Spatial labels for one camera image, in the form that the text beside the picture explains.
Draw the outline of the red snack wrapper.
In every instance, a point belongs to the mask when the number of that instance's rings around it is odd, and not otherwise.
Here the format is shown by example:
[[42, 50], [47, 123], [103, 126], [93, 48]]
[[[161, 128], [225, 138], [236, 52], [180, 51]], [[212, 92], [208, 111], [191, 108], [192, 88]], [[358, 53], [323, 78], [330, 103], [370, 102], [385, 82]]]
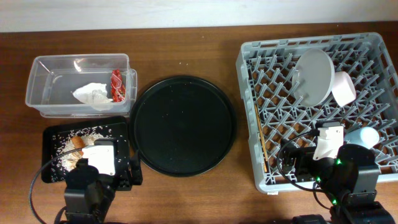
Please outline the red snack wrapper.
[[126, 89], [119, 69], [113, 70], [111, 74], [111, 94], [114, 102], [125, 100]]

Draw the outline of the light blue plastic cup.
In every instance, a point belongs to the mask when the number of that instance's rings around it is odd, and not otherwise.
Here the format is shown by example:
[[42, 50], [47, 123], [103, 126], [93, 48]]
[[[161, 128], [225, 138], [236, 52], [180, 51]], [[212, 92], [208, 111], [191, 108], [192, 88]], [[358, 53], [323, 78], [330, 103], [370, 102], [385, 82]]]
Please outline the light blue plastic cup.
[[379, 133], [370, 127], [359, 128], [344, 136], [344, 141], [348, 144], [356, 144], [367, 149], [375, 146], [380, 140]]

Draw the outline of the white bowl with food scraps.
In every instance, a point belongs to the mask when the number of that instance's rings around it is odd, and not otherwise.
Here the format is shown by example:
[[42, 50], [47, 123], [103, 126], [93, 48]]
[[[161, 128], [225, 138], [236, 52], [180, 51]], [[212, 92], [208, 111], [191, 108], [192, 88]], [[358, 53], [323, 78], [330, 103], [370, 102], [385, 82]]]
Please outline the white bowl with food scraps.
[[351, 77], [346, 72], [336, 72], [331, 89], [332, 95], [340, 107], [356, 99], [356, 90]]

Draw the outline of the orange carrot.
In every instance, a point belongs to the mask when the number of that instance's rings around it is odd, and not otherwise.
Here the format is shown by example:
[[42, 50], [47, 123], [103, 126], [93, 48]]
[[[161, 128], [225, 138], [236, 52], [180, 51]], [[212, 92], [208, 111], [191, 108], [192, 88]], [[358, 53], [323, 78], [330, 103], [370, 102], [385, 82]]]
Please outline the orange carrot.
[[71, 138], [71, 140], [72, 140], [72, 143], [73, 143], [75, 149], [80, 149], [78, 151], [79, 155], [83, 156], [84, 153], [83, 153], [82, 149], [86, 146], [86, 144], [83, 141], [83, 139], [81, 137], [79, 137], [79, 136], [74, 136], [74, 137]]

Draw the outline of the wooden chopstick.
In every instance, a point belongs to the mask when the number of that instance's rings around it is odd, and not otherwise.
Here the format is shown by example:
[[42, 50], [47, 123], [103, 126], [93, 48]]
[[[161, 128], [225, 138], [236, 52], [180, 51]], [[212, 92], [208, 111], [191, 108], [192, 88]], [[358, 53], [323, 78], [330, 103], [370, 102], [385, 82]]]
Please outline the wooden chopstick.
[[265, 147], [265, 145], [264, 145], [264, 136], [263, 136], [263, 132], [262, 132], [261, 120], [260, 120], [260, 117], [259, 117], [257, 104], [254, 104], [254, 109], [255, 109], [255, 112], [256, 112], [257, 127], [258, 127], [258, 130], [259, 130], [259, 137], [260, 137], [260, 141], [261, 141], [261, 146], [264, 149], [264, 147]]
[[263, 132], [260, 130], [260, 138], [261, 138], [261, 145], [262, 145], [262, 151], [264, 154], [264, 172], [267, 173], [268, 172], [268, 166], [267, 166], [267, 161], [268, 161], [268, 156], [267, 156], [267, 150], [266, 150], [266, 142], [264, 140], [264, 134]]

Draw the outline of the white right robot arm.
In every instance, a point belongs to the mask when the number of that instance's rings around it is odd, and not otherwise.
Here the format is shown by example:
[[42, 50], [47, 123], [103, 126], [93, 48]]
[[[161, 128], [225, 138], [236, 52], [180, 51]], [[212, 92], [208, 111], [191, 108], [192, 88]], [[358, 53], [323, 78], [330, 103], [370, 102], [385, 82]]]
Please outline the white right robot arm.
[[394, 223], [392, 215], [377, 201], [380, 174], [374, 154], [355, 144], [342, 145], [335, 159], [315, 160], [314, 147], [297, 148], [284, 143], [282, 172], [295, 168], [296, 178], [313, 179], [332, 206], [331, 223]]

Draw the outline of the white paper napkin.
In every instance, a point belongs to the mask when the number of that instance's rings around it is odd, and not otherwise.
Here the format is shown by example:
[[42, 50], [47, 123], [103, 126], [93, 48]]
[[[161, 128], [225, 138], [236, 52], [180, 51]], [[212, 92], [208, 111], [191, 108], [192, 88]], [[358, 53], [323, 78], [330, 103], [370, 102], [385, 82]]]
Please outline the white paper napkin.
[[113, 99], [108, 98], [108, 91], [104, 83], [89, 83], [76, 89], [72, 95], [81, 103], [91, 106], [97, 111], [110, 110]]

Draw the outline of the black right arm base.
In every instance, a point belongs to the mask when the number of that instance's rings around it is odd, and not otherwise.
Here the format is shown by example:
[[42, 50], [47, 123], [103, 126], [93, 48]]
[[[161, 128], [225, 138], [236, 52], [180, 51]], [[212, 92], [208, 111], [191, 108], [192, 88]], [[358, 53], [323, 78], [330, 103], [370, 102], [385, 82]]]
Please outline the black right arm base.
[[299, 215], [293, 217], [291, 224], [328, 224], [321, 215]]

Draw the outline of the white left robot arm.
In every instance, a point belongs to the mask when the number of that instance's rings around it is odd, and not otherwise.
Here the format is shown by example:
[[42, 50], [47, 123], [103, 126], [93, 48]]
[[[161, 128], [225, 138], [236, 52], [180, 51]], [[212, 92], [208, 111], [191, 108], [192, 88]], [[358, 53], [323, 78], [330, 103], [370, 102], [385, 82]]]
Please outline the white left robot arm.
[[97, 139], [66, 176], [65, 223], [103, 223], [117, 191], [143, 181], [141, 158], [115, 138]]

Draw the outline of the grey round plate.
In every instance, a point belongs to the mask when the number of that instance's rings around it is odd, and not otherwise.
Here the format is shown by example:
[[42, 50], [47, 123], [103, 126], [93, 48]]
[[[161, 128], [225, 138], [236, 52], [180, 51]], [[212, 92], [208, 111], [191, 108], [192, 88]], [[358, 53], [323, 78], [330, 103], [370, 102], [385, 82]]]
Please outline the grey round plate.
[[306, 107], [319, 105], [329, 96], [335, 79], [331, 58], [320, 49], [310, 49], [300, 56], [292, 76], [292, 84], [298, 83], [294, 97], [302, 98]]

